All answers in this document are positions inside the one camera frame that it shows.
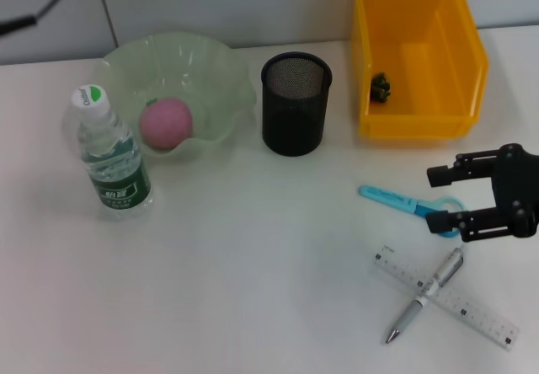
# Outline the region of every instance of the white table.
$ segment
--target white table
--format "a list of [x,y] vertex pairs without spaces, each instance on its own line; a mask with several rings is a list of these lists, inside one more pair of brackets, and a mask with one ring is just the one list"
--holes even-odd
[[481,123],[437,148],[359,141],[347,45],[242,50],[259,72],[282,51],[332,68],[322,145],[283,158],[261,102],[199,158],[148,164],[151,215],[102,222],[61,140],[70,92],[97,60],[0,67],[0,371],[95,373],[532,373],[539,363],[539,238],[468,246],[451,282],[521,328],[506,353],[436,307],[382,344],[410,300],[373,267],[384,243],[435,268],[457,245],[360,198],[375,184],[425,199],[494,204],[487,179],[431,189],[425,170],[519,142],[539,153],[539,28],[481,32],[491,61]]

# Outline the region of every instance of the silver pen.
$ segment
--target silver pen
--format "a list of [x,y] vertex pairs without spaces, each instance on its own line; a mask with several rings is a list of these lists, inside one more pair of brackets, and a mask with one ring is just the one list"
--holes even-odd
[[443,287],[447,281],[459,270],[464,263],[464,253],[460,248],[455,248],[447,259],[444,260],[442,266],[436,271],[435,275],[423,286],[419,295],[408,305],[401,313],[397,321],[392,325],[386,343],[389,344],[397,336],[399,336],[412,322],[415,316],[429,302],[429,298],[433,297],[436,292]]

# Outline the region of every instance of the yellow container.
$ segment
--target yellow container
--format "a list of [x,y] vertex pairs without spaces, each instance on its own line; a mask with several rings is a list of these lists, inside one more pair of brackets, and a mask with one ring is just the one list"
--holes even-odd
[[[352,55],[362,135],[447,140],[478,121],[488,59],[466,0],[355,0]],[[370,101],[379,72],[385,104]]]

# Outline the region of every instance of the clear plastic ruler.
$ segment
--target clear plastic ruler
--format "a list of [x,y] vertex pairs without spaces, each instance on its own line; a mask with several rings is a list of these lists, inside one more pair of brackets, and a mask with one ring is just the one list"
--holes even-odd
[[[410,261],[399,258],[388,246],[376,254],[375,264],[416,290],[432,277]],[[430,301],[507,351],[515,345],[520,330],[514,324],[455,290],[451,283],[440,288]]]

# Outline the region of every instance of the green bottle label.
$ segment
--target green bottle label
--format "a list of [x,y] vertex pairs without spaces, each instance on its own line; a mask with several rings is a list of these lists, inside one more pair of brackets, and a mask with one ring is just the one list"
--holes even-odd
[[128,178],[110,183],[92,178],[90,180],[101,202],[115,210],[127,210],[138,206],[147,198],[152,188],[142,162],[135,173]]

